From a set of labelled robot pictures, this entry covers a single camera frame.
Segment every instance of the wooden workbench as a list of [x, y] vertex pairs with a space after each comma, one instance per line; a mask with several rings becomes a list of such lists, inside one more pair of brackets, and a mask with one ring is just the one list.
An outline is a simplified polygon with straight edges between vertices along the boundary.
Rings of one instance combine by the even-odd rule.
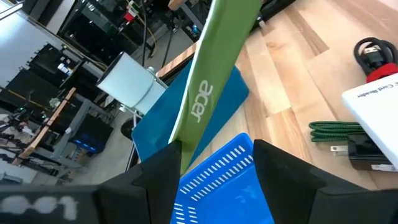
[[398, 46], [397, 21], [396, 0], [297, 0], [262, 24], [236, 61], [250, 95], [192, 167], [248, 133], [367, 189], [398, 187], [396, 173], [354, 170], [347, 157], [333, 157], [330, 146], [343, 143], [315, 144], [308, 127], [354, 120], [341, 99], [365, 83], [353, 47], [371, 36]]

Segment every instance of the blue plastic basket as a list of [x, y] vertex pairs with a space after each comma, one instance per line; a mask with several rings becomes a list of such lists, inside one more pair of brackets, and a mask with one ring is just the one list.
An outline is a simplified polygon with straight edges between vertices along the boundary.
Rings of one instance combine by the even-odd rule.
[[274, 223], [252, 151], [242, 133], [183, 177], [171, 223]]

